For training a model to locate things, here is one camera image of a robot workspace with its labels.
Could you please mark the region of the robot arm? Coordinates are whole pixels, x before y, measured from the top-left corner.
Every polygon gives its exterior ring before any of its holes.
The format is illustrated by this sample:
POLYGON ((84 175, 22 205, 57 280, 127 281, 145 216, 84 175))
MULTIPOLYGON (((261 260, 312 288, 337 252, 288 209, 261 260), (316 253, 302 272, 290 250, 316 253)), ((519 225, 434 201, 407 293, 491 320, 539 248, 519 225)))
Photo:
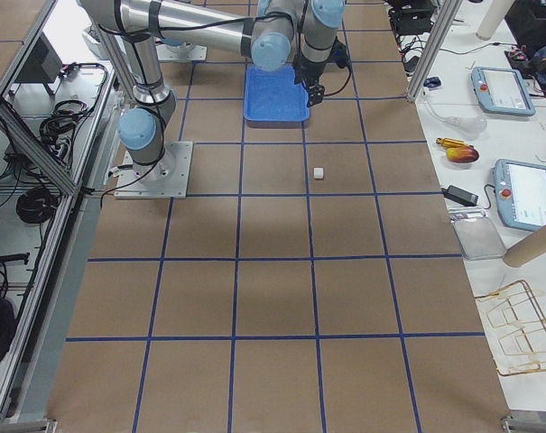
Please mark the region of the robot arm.
POLYGON ((80 6, 101 31, 120 37, 125 46, 136 107, 121 118, 118 132, 142 168, 163 158, 163 131, 176 107, 176 96, 163 80, 156 41, 235 52, 267 72, 290 62, 309 106, 315 106, 325 96, 319 80, 337 56, 345 11, 342 1, 261 1, 256 16, 180 1, 82 1, 80 6))

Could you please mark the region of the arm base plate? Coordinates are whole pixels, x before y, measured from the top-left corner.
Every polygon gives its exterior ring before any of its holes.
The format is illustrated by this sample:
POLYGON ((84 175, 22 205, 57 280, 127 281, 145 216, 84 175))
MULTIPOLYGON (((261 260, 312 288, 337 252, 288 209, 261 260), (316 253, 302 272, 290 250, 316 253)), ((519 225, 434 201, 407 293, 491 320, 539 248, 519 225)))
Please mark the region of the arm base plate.
POLYGON ((168 142, 163 158, 151 173, 135 165, 118 175, 118 199, 186 198, 193 142, 168 142))

